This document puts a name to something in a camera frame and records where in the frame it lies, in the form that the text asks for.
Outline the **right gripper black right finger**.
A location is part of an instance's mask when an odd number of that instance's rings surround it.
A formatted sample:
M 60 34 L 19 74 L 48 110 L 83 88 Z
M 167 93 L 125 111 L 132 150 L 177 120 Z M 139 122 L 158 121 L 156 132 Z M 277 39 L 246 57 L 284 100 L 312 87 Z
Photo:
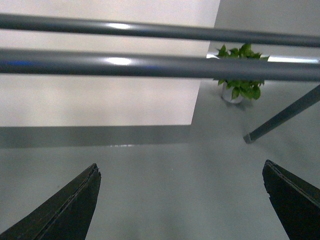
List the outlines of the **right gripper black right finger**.
M 266 160 L 264 187 L 290 240 L 320 238 L 320 190 L 278 164 Z

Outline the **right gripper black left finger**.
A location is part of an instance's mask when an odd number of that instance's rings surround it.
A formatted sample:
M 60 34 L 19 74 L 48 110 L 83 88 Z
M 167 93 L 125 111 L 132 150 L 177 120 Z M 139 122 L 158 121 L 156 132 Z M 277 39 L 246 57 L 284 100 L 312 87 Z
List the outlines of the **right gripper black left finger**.
M 96 163 L 22 220 L 2 240 L 84 240 L 96 209 L 101 173 Z

